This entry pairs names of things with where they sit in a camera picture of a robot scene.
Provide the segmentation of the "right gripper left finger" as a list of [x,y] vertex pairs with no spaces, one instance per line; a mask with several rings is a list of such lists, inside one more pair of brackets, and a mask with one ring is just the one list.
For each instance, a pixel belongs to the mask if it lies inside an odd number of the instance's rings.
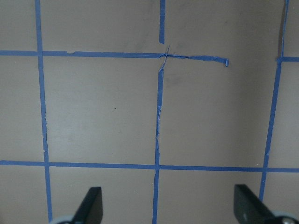
[[100,224],[103,219],[101,187],[91,187],[73,216],[53,219],[51,224]]

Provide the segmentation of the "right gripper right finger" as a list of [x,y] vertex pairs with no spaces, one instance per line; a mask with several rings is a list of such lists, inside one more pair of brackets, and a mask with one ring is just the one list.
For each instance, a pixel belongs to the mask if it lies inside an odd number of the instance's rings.
[[298,219],[274,213],[245,184],[234,186],[234,216],[240,224],[297,224]]

